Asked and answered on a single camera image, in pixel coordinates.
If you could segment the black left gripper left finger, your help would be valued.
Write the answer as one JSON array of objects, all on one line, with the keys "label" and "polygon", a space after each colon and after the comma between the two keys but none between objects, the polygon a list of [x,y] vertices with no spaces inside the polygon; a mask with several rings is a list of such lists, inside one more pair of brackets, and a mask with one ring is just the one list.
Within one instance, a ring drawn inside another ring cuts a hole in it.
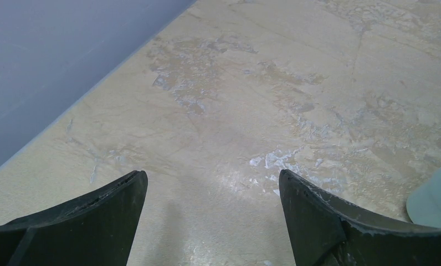
[{"label": "black left gripper left finger", "polygon": [[148,187],[132,171],[0,226],[0,265],[126,265]]}]

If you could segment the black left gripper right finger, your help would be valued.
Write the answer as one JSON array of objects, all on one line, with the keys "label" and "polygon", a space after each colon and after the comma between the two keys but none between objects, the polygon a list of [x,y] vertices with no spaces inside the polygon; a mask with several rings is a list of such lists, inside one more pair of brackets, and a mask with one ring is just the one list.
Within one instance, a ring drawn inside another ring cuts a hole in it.
[{"label": "black left gripper right finger", "polygon": [[441,229],[374,213],[290,170],[279,191],[296,265],[441,265]]}]

